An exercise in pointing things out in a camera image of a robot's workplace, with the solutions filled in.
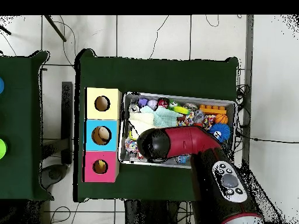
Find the green table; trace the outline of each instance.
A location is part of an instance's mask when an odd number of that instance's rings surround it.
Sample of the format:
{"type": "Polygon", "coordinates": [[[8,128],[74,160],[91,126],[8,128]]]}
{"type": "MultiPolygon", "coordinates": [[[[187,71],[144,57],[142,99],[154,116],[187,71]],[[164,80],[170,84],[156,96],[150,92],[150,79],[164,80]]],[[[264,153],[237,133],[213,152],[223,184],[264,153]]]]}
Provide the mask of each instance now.
{"type": "Polygon", "coordinates": [[[82,50],[75,60],[74,201],[84,198],[194,201],[189,169],[121,164],[115,183],[83,183],[84,88],[122,93],[201,97],[235,101],[238,60],[168,61],[95,57],[82,50]]]}
{"type": "Polygon", "coordinates": [[[40,67],[48,53],[0,57],[0,138],[8,151],[0,160],[0,199],[47,200],[40,186],[40,67]]]}

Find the purple toy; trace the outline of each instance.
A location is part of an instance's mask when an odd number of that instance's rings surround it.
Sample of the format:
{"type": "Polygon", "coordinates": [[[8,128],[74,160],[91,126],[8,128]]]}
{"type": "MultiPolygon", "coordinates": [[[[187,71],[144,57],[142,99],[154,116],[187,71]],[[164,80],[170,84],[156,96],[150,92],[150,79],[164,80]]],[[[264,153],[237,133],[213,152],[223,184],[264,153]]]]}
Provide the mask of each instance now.
{"type": "Polygon", "coordinates": [[[138,105],[139,105],[140,108],[142,108],[142,107],[144,107],[144,106],[147,105],[147,102],[148,102],[148,99],[146,99],[146,98],[140,98],[138,100],[138,105]]]}

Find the blue spiky ball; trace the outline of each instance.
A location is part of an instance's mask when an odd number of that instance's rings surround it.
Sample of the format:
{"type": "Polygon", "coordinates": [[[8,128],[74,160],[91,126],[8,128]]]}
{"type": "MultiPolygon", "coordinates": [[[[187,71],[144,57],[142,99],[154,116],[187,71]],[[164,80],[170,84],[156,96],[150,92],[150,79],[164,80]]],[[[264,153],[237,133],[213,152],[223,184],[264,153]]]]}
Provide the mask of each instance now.
{"type": "Polygon", "coordinates": [[[224,142],[230,138],[231,130],[227,124],[214,124],[210,129],[210,133],[214,135],[216,131],[221,133],[221,136],[217,137],[219,142],[224,142]]]}

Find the stacked cubes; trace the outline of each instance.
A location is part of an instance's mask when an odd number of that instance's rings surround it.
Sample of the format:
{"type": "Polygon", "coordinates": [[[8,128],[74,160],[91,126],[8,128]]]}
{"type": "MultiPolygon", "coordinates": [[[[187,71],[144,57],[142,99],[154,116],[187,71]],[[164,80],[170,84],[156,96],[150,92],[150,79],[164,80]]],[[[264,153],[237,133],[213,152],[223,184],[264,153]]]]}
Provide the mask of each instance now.
{"type": "Polygon", "coordinates": [[[82,180],[114,183],[119,173],[117,147],[121,93],[118,89],[87,87],[85,104],[82,180]]]}

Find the light blue cloth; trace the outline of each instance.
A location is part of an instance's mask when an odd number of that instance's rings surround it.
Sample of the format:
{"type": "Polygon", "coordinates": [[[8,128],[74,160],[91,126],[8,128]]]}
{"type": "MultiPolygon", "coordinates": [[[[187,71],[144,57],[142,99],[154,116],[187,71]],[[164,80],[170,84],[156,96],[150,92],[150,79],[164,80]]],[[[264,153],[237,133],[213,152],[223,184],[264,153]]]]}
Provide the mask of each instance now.
{"type": "Polygon", "coordinates": [[[154,114],[154,126],[156,127],[175,127],[176,118],[183,117],[183,114],[176,113],[175,111],[158,107],[155,111],[148,106],[140,109],[141,113],[154,114]]]}

